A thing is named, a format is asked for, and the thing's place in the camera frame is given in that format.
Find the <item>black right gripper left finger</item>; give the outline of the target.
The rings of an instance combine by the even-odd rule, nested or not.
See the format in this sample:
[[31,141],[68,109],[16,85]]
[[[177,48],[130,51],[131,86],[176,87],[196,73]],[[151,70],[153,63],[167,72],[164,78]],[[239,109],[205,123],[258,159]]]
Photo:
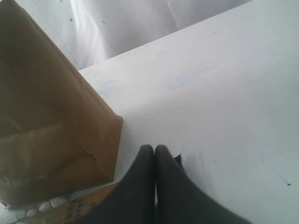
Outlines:
[[142,145],[123,179],[82,224],[152,224],[155,208],[154,152]]

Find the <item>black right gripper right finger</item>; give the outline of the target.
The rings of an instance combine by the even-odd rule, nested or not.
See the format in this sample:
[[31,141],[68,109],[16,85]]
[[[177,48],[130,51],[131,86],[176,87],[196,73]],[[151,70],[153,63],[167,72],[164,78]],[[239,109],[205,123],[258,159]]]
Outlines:
[[163,224],[249,224],[200,190],[167,146],[155,149],[157,198]]

